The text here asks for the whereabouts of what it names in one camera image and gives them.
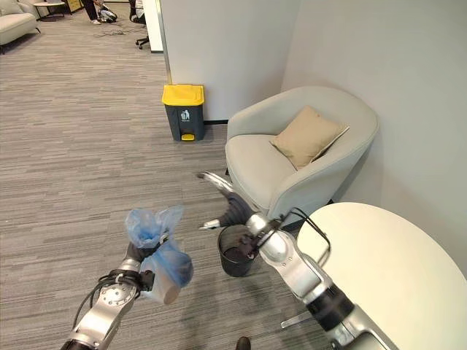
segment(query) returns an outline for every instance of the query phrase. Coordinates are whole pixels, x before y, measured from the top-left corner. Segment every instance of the shoe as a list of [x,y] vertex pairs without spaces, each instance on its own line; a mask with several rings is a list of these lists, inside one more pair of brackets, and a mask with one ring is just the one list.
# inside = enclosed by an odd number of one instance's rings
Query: shoe
[[250,339],[247,337],[241,337],[239,341],[236,342],[235,350],[251,350]]

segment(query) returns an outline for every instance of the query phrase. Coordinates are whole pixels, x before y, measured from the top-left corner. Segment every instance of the pillow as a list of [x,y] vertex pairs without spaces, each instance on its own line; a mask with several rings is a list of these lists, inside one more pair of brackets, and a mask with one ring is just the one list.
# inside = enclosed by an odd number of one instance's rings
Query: pillow
[[327,120],[305,106],[271,143],[300,169],[318,159],[347,130],[348,126]]
[[23,13],[16,0],[0,0],[0,14],[2,16],[14,15],[15,13]]

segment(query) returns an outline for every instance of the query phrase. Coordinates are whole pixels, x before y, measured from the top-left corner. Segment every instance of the white round table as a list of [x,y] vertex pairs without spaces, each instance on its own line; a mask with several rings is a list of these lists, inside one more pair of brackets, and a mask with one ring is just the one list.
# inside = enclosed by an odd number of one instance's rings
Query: white round table
[[[310,217],[331,241],[324,270],[400,350],[467,349],[467,281],[430,236],[362,203],[331,204]],[[317,260],[327,245],[304,224],[298,247]]]
[[[63,2],[63,1],[59,1],[59,2],[46,2],[46,1],[43,1],[43,2],[36,2],[36,3],[34,3],[33,5],[36,7],[37,13],[39,14],[39,19],[40,19],[40,20],[44,20],[44,19],[46,19],[46,18],[48,18],[48,19],[54,19],[54,17],[49,17],[49,16],[53,16],[53,15],[55,15],[57,12],[56,12],[56,11],[51,12],[51,11],[50,11],[50,8],[51,8],[51,7],[63,6],[63,5],[66,5],[66,3]],[[45,17],[42,17],[42,16],[41,16],[41,14],[40,14],[40,12],[39,12],[39,7],[45,7],[45,8],[47,9],[48,14],[47,14]]]

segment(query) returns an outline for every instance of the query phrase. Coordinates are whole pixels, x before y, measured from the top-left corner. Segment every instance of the yellow foot pedal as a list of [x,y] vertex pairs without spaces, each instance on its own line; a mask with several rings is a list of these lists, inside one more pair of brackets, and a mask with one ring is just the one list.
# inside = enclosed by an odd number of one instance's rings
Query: yellow foot pedal
[[192,133],[184,133],[182,135],[182,141],[195,141],[195,136]]

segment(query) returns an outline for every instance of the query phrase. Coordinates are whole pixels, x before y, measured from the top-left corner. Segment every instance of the small trash can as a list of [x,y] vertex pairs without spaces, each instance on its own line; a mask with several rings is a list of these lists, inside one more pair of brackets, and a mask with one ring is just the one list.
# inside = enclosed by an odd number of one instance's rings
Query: small trash can
[[229,276],[245,276],[255,260],[255,257],[247,257],[240,251],[240,238],[245,233],[248,233],[248,230],[243,225],[229,226],[220,232],[217,239],[220,263]]
[[204,137],[202,85],[164,85],[162,103],[166,106],[172,136],[176,141],[198,141]]

